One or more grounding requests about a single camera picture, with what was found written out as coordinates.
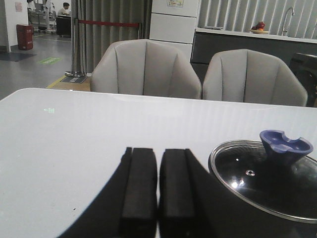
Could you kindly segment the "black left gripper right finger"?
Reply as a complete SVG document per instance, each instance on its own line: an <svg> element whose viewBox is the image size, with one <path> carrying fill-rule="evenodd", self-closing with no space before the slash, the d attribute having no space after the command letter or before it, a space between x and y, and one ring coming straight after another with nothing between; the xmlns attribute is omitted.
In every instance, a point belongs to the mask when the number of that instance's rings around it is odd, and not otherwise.
<svg viewBox="0 0 317 238"><path fill-rule="evenodd" d="M167 149L159 175L162 238L221 238L223 190L190 149Z"/></svg>

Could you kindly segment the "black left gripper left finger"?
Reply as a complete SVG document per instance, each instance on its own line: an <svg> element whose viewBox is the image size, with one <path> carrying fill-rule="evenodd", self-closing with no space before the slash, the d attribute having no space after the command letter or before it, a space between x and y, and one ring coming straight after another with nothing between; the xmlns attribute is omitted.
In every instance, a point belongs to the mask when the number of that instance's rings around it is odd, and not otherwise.
<svg viewBox="0 0 317 238"><path fill-rule="evenodd" d="M157 162L152 149L126 148L109 181L62 238L153 238Z"/></svg>

